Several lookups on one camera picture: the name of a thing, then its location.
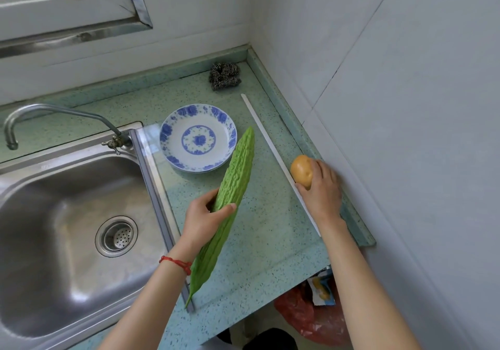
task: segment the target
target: bitter melon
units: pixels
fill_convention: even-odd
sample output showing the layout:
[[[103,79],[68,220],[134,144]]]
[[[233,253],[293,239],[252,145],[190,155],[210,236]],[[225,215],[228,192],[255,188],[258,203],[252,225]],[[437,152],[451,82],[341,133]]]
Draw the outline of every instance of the bitter melon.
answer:
[[[232,202],[236,203],[236,211],[225,219],[217,229],[214,237],[202,247],[191,267],[190,295],[186,302],[190,302],[192,296],[205,283],[214,270],[217,258],[221,253],[224,242],[228,239],[229,231],[233,224],[238,208],[240,207],[243,194],[247,190],[250,173],[252,171],[253,150],[255,135],[252,127],[248,128],[240,141],[234,148],[233,157],[222,179],[221,188],[218,191],[212,212]]]

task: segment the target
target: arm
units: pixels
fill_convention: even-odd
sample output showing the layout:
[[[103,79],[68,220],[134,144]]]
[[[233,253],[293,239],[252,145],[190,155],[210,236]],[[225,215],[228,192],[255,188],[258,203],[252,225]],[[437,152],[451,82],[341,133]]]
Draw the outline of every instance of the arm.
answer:
[[[214,236],[219,224],[235,211],[236,204],[233,203],[217,212],[209,212],[207,204],[217,192],[218,189],[214,189],[191,202],[183,234],[168,253],[169,257],[192,262],[203,245]],[[99,350],[157,349],[185,279],[183,268],[167,260],[161,262]]]
[[[327,247],[353,347],[419,350],[415,336],[340,217],[341,189],[335,172],[321,161],[311,162],[310,190],[300,184],[297,188]]]

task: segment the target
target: stainless steel sink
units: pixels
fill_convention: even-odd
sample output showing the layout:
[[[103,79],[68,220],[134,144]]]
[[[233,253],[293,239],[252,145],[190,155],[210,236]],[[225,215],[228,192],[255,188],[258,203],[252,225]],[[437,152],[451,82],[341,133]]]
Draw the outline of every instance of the stainless steel sink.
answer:
[[[111,134],[0,164],[1,348],[66,348],[116,322],[165,254],[138,154],[101,146]]]

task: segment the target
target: red string bracelet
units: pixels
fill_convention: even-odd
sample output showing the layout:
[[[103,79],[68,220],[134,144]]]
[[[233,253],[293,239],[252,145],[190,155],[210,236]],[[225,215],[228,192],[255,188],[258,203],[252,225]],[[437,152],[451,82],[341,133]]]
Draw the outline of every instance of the red string bracelet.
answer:
[[[163,256],[159,259],[158,263],[161,263],[162,260],[169,260],[171,262],[174,262],[176,265],[183,268],[183,270],[187,274],[187,276],[191,275],[191,265],[192,265],[191,262],[183,262],[182,260],[172,259],[170,257]]]

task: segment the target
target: hand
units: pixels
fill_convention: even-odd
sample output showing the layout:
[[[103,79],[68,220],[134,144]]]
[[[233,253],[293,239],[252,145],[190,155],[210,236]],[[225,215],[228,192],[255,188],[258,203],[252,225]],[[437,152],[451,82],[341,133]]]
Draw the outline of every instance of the hand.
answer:
[[[312,184],[310,190],[296,183],[305,206],[308,208],[320,232],[327,227],[345,225],[340,217],[342,191],[340,181],[333,171],[323,161],[311,159]]]
[[[217,193],[218,188],[213,189],[194,199],[187,208],[183,234],[176,244],[176,247],[186,249],[187,258],[194,259],[203,245],[212,239],[221,222],[236,211],[236,204],[233,202],[211,213],[207,205],[215,199]]]

